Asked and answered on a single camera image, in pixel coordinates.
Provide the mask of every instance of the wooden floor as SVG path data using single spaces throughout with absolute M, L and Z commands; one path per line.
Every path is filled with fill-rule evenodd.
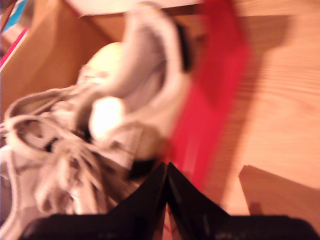
M 320 233 L 320 0 L 235 0 L 252 58 L 204 193 Z

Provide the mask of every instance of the black plastic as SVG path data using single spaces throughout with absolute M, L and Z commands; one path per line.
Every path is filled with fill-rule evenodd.
M 319 240 L 313 227 L 287 216 L 230 216 L 172 163 L 162 163 L 105 215 L 53 215 L 27 226 L 21 240 L 148 240 L 166 203 L 184 240 Z

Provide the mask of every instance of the pink object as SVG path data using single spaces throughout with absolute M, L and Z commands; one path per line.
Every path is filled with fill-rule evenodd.
M 13 53 L 13 51 L 15 50 L 15 48 L 17 47 L 18 43 L 21 41 L 21 39 L 23 38 L 23 36 L 25 35 L 25 33 L 29 30 L 29 28 L 25 28 L 17 37 L 17 39 L 13 42 L 13 44 L 9 47 L 8 51 L 5 53 L 5 55 L 3 56 L 3 58 L 1 58 L 0 60 L 0 66 L 2 66 L 6 60 L 10 57 L 10 55 Z
M 206 0 L 201 7 L 208 29 L 205 55 L 167 158 L 180 171 L 191 173 L 190 180 L 198 189 L 217 152 L 249 52 L 230 0 Z

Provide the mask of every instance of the white shoelace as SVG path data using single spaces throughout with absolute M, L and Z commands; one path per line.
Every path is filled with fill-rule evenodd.
M 101 202 L 103 199 L 99 199 L 99 204 L 97 203 L 97 193 L 104 196 L 105 193 L 100 163 L 93 153 L 98 153 L 101 149 L 85 142 L 55 121 L 40 115 L 56 103 L 63 106 L 64 99 L 87 90 L 93 83 L 84 79 L 93 78 L 95 74 L 97 73 L 85 68 L 84 73 L 82 70 L 80 74 L 79 84 L 58 89 L 56 97 L 29 114 L 7 117 L 4 123 L 0 124 L 0 133 L 4 133 L 6 142 L 13 152 L 42 164 L 34 197 L 38 209 L 43 213 L 63 213 L 71 205 L 72 211 L 76 214 L 97 214 L 107 211 L 106 203 Z M 46 97 L 46 93 L 48 91 L 43 92 L 42 96 Z M 13 103 L 10 109 L 18 103 L 19 101 Z M 45 124 L 56 130 L 60 140 L 54 144 L 52 153 L 31 147 L 19 137 L 19 126 L 30 121 Z M 8 172 L 12 180 L 13 194 L 16 195 L 17 171 L 12 154 L 8 159 Z

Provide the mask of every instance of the sneaker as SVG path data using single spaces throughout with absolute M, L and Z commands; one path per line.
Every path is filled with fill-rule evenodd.
M 190 86 L 179 31 L 146 3 L 126 22 L 119 71 L 107 76 L 86 65 L 78 84 L 29 95 L 7 110 L 1 213 L 11 210 L 2 215 L 4 239 L 51 214 L 107 213 L 139 186 L 128 180 L 136 163 L 155 159 L 173 130 Z M 101 119 L 109 116 L 105 127 Z

